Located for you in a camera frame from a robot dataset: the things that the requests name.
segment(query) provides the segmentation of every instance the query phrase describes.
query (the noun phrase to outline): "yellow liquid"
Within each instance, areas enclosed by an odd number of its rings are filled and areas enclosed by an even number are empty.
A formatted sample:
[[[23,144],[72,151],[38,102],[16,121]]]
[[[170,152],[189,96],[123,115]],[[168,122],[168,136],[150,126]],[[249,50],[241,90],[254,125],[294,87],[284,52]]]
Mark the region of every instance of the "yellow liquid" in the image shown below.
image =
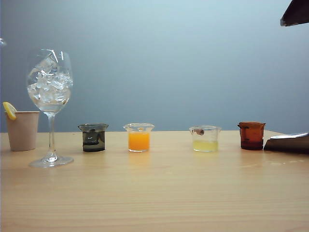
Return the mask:
[[[202,140],[193,141],[193,149],[195,151],[217,151],[218,142],[207,142]]]

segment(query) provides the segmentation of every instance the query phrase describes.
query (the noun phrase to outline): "ice cube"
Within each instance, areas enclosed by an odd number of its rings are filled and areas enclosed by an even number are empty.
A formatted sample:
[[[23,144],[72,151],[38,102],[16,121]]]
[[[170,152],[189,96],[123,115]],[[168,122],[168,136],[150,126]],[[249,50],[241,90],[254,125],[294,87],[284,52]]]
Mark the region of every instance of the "ice cube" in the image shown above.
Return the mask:
[[[38,75],[37,88],[42,88],[47,85],[47,76]]]
[[[27,90],[31,98],[34,98],[36,100],[40,99],[40,93],[38,91],[39,89],[36,88],[36,84],[28,85]]]
[[[57,58],[51,52],[44,60],[36,65],[36,68],[41,70],[42,73],[49,74],[51,71],[57,71]]]
[[[65,103],[69,100],[71,95],[71,91],[68,88],[64,88],[62,90],[57,90],[55,93],[55,101]]]
[[[41,101],[45,102],[45,103],[49,103],[49,102],[54,102],[54,97],[55,97],[55,93],[56,91],[53,90],[52,88],[48,91],[40,88],[39,89],[39,93],[40,93],[40,97],[41,97]]]
[[[64,73],[57,73],[53,78],[51,85],[57,89],[64,89],[72,86],[72,79],[70,75]]]

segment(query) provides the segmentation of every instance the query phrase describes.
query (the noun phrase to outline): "gray wall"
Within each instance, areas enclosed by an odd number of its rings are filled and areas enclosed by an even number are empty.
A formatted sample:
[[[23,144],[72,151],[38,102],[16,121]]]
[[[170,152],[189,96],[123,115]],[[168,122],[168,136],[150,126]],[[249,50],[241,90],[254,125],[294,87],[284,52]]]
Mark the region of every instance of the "gray wall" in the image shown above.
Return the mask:
[[[280,27],[290,0],[2,0],[1,101],[36,110],[34,47],[70,54],[74,86],[56,131],[105,122],[309,131],[309,24]],[[1,108],[1,131],[6,131]],[[39,131],[48,131],[40,115]]]

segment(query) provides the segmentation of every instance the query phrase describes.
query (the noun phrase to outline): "orange juice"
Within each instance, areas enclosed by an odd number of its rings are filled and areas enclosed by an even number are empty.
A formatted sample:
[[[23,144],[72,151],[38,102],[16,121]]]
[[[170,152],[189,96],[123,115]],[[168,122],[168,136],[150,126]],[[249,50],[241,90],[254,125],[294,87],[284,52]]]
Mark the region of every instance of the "orange juice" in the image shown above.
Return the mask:
[[[149,132],[132,131],[129,133],[129,151],[146,151],[149,149]]]

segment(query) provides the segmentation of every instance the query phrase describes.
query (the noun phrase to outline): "small glass beaker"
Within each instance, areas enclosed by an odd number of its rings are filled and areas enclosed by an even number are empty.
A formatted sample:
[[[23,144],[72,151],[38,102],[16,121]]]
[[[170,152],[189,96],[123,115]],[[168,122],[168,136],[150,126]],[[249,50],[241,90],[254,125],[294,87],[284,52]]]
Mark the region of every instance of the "small glass beaker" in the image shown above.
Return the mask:
[[[190,127],[192,134],[193,150],[211,152],[218,150],[218,136],[221,131],[216,126],[194,126]]]
[[[246,150],[262,150],[265,123],[240,122],[240,146]]]
[[[124,129],[128,131],[129,151],[148,151],[150,146],[150,132],[154,127],[150,123],[129,123],[124,125]]]
[[[78,125],[78,128],[83,132],[83,151],[104,151],[107,127],[108,125],[104,123]]]

